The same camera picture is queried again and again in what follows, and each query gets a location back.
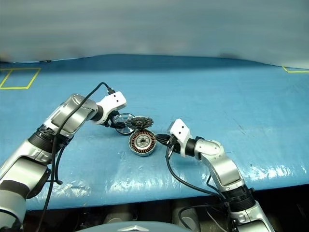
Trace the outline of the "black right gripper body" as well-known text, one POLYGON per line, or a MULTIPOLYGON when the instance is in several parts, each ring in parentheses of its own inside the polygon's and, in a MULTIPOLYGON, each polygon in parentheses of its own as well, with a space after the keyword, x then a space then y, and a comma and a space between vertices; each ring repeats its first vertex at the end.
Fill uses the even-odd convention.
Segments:
POLYGON ((172 153, 180 154, 181 146, 178 142, 178 139, 174 135, 171 135, 169 141, 171 147, 168 147, 168 155, 171 155, 172 153))

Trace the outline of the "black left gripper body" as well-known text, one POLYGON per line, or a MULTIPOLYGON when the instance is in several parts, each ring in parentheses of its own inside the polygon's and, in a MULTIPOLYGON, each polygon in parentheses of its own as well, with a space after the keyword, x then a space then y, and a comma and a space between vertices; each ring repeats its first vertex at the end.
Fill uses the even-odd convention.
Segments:
POLYGON ((105 127, 111 127, 113 128, 113 123, 115 122, 115 117, 116 117, 117 111, 112 111, 108 117, 107 120, 105 121, 105 127))

